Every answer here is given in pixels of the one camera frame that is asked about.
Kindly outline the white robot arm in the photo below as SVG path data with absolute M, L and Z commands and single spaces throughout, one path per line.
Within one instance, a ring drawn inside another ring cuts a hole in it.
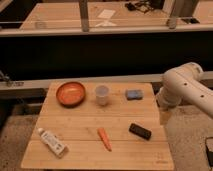
M 171 110 L 182 100 L 195 105 L 213 119 L 213 90 L 200 83 L 203 73 L 199 64 L 189 62 L 169 69 L 162 75 L 163 86 L 156 94 L 156 101 L 161 111 L 161 125 L 168 122 Z

